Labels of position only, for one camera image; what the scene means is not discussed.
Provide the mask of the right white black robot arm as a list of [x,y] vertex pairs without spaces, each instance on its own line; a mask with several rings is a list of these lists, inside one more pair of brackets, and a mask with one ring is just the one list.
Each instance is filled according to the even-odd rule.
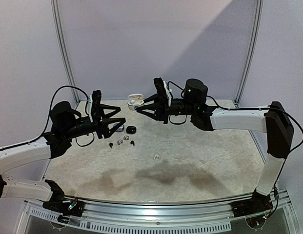
[[294,127],[280,102],[250,108],[225,108],[206,104],[208,88],[196,78],[186,81],[181,98],[173,98],[167,82],[155,78],[156,94],[134,110],[167,124],[170,116],[190,116],[200,130],[223,129],[258,131],[266,134],[267,161],[254,194],[268,196],[275,186],[283,164],[291,152]]

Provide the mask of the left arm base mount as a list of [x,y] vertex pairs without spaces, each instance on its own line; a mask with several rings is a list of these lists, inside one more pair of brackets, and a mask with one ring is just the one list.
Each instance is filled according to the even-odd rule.
[[63,216],[82,217],[86,203],[78,198],[64,198],[63,200],[43,202],[42,207],[61,213]]

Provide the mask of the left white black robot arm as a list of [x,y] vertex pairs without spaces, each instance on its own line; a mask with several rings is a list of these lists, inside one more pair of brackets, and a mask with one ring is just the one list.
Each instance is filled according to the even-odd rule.
[[36,199],[43,202],[61,202],[64,192],[52,180],[34,181],[15,179],[6,172],[35,161],[54,159],[66,153],[72,139],[96,133],[98,138],[109,138],[125,123],[125,118],[115,118],[120,107],[92,104],[90,115],[71,108],[62,101],[49,112],[52,128],[33,142],[0,148],[0,199],[7,197]]

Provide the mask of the cream earbud charging case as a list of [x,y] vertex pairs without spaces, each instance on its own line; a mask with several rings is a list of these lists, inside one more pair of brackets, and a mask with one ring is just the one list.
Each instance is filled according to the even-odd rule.
[[135,111],[139,107],[144,106],[144,95],[143,94],[130,94],[128,96],[127,106],[129,110]]

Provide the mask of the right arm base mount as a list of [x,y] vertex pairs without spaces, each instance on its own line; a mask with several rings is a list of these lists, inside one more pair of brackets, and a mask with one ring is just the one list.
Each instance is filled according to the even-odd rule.
[[279,205],[279,200],[273,205],[270,195],[268,196],[252,196],[249,199],[234,201],[230,203],[231,211],[234,217],[256,217],[260,219],[268,219],[274,214]]

